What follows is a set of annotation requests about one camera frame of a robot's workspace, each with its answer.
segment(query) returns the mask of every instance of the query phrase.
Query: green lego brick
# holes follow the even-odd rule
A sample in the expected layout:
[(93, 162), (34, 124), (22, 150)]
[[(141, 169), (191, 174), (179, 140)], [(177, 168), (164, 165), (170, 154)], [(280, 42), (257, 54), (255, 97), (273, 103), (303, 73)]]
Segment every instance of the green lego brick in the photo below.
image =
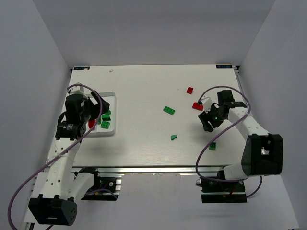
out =
[(107, 121), (103, 121), (102, 123), (101, 123), (101, 126), (100, 126), (101, 128), (106, 128), (106, 129), (108, 129), (109, 127), (110, 127), (110, 122), (107, 122)]
[(210, 150), (215, 150), (216, 149), (216, 143), (213, 142), (210, 146), (209, 146)]
[(171, 109), (170, 107), (165, 106), (165, 108), (163, 109), (164, 112), (167, 112), (168, 114), (174, 115), (175, 110)]
[(111, 120), (110, 116), (106, 115), (106, 114), (101, 115), (101, 118), (102, 118), (103, 121), (110, 121)]
[(177, 135), (171, 135), (171, 140), (175, 140), (177, 138)]
[(101, 124), (101, 116), (99, 117), (98, 124)]

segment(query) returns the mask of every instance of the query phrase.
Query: white tray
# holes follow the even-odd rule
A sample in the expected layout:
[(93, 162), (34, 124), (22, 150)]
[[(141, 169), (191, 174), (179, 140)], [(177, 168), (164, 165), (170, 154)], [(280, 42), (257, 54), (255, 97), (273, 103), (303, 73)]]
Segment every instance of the white tray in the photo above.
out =
[[(115, 124), (116, 124), (116, 96), (115, 92), (100, 92), (99, 95), (110, 104), (111, 111), (111, 120), (110, 127), (108, 129), (101, 128), (99, 124), (95, 126), (95, 129), (87, 135), (86, 138), (92, 137), (103, 137), (103, 136), (111, 136), (115, 134)], [(88, 123), (86, 124), (86, 131), (89, 130)]]

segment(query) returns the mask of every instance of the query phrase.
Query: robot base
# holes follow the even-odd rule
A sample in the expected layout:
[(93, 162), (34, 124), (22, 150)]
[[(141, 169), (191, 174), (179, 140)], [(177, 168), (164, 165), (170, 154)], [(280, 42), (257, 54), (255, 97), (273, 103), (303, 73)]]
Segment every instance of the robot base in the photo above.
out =
[(246, 203), (244, 183), (222, 183), (201, 179), (201, 202), (207, 203)]

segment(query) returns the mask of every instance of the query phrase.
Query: cable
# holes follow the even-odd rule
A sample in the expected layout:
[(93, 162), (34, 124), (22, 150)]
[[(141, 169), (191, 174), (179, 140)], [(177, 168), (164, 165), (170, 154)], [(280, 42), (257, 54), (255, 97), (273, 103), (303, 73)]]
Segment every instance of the cable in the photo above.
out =
[(48, 228), (46, 228), (45, 230), (49, 230), (50, 228), (52, 228), (53, 227), (53, 225), (50, 225)]
[(229, 193), (229, 196), (230, 196), (232, 193), (234, 193), (234, 191), (235, 191), (235, 186), (232, 188), (231, 192)]
[(252, 192), (251, 194), (247, 195), (246, 198), (250, 198), (251, 196), (253, 196), (256, 192), (258, 192), (258, 190), (260, 189), (262, 185), (262, 176), (260, 176), (260, 182), (259, 182), (259, 185), (258, 187), (256, 188), (256, 190), (254, 192)]
[(206, 176), (203, 176), (199, 173), (198, 171), (198, 167), (199, 167), (199, 162), (201, 160), (201, 157), (203, 155), (203, 153), (206, 151), (206, 149), (216, 140), (218, 139), (223, 133), (225, 133), (226, 131), (230, 130), (232, 127), (236, 126), (237, 124), (239, 124), (241, 121), (243, 121), (246, 117), (248, 117), (250, 111), (251, 111), (251, 104), (249, 102), (249, 100), (247, 99), (247, 97), (241, 93), (239, 90), (236, 90), (235, 88), (233, 87), (230, 87), (230, 86), (224, 86), (224, 85), (221, 85), (221, 86), (214, 86), (214, 87), (211, 87), (209, 89), (207, 89), (199, 98), (199, 101), (201, 100), (201, 98), (205, 95), (206, 92), (212, 90), (212, 89), (216, 89), (216, 88), (229, 88), (231, 90), (234, 90), (236, 91), (237, 93), (239, 93), (247, 102), (248, 104), (248, 111), (246, 112), (246, 114), (241, 117), (239, 120), (237, 120), (236, 122), (234, 122), (232, 125), (230, 125), (229, 127), (227, 127), (226, 129), (224, 129), (222, 132), (220, 132), (218, 135), (216, 135), (215, 137), (213, 137), (213, 139), (211, 141), (209, 141), (209, 143), (203, 148), (203, 150), (200, 152), (198, 158), (197, 158), (197, 161), (196, 161), (196, 164), (195, 164), (195, 171), (197, 173), (197, 175), (202, 178), (202, 179), (205, 179), (205, 180), (209, 180), (209, 181), (218, 181), (218, 182), (228, 182), (228, 183), (234, 183), (234, 182), (240, 182), (242, 180), (222, 180), (222, 179), (215, 179), (215, 178), (211, 178), (211, 177), (206, 177)]
[[(98, 97), (99, 99), (99, 104), (100, 104), (100, 110), (99, 110), (99, 116), (101, 116), (102, 114), (102, 101), (101, 101), (101, 98), (99, 96), (99, 94), (94, 91), (93, 89), (91, 89), (90, 87), (86, 86), (86, 85), (83, 85), (83, 84), (74, 84), (74, 85), (71, 85), (67, 88), (67, 90), (69, 90), (70, 88), (74, 87), (74, 86), (82, 86), (84, 88), (87, 88), (89, 89), (90, 91), (92, 91), (93, 93), (96, 94), (96, 96)], [(47, 168), (49, 165), (53, 164), (54, 162), (56, 162), (60, 157), (61, 155), (64, 155), (66, 152), (68, 152), (69, 150), (71, 150), (74, 146), (76, 146), (78, 143), (80, 143), (96, 126), (96, 124), (98, 123), (98, 119), (96, 120), (95, 122), (95, 125), (93, 125), (93, 127), (91, 127), (81, 138), (79, 138), (76, 142), (72, 143), (70, 146), (68, 146), (66, 149), (63, 150), (63, 152), (61, 152), (58, 156), (56, 156), (55, 158), (53, 158), (51, 161), (49, 161), (47, 164), (45, 164), (43, 167), (41, 167), (40, 169), (38, 169), (35, 173), (33, 173), (28, 179), (26, 179), (16, 190), (16, 192), (13, 194), (11, 200), (10, 200), (10, 203), (9, 203), (9, 206), (8, 206), (8, 213), (7, 213), (7, 216), (8, 216), (8, 221), (9, 221), (9, 225), (10, 227), (13, 229), (13, 230), (18, 230), (13, 221), (12, 221), (12, 206), (13, 206), (13, 202), (17, 196), (17, 194), (20, 192), (20, 190), (29, 182), (31, 181), (36, 175), (38, 175), (41, 171), (43, 171), (45, 168)]]
[(91, 192), (88, 192), (88, 193), (85, 193), (85, 194), (89, 195), (91, 193), (96, 193), (96, 192), (107, 192), (107, 193), (110, 193), (117, 200), (117, 196), (114, 193), (112, 193), (110, 190), (105, 189), (105, 188), (100, 188), (100, 189), (97, 189), (97, 190), (94, 190), (94, 191), (91, 191)]
[(198, 186), (198, 187), (201, 187), (201, 182), (198, 183), (197, 181), (195, 182), (195, 185)]

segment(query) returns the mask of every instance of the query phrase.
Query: lego brick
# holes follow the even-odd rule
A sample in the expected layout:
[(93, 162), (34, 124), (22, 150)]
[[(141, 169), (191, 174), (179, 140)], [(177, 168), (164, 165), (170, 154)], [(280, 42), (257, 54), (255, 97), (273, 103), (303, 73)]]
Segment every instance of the lego brick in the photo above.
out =
[(171, 109), (170, 107), (165, 106), (165, 108), (163, 109), (164, 112), (167, 112), (168, 114), (174, 115), (175, 110)]
[(108, 129), (110, 127), (110, 122), (107, 122), (107, 121), (103, 121), (101, 123), (101, 128), (105, 128), (105, 129)]
[(192, 94), (192, 92), (193, 92), (193, 88), (188, 87), (187, 93)]
[(216, 143), (213, 142), (210, 146), (209, 146), (210, 150), (215, 150), (216, 149)]
[(111, 120), (110, 116), (106, 115), (106, 114), (102, 114), (101, 118), (102, 118), (103, 121), (110, 121)]
[(194, 102), (192, 108), (202, 111), (203, 110), (203, 105), (202, 104), (198, 104), (197, 102)]
[(177, 135), (171, 135), (171, 140), (175, 140), (177, 138)]
[(91, 128), (94, 126), (96, 120), (91, 120), (91, 121), (88, 121), (88, 127)]

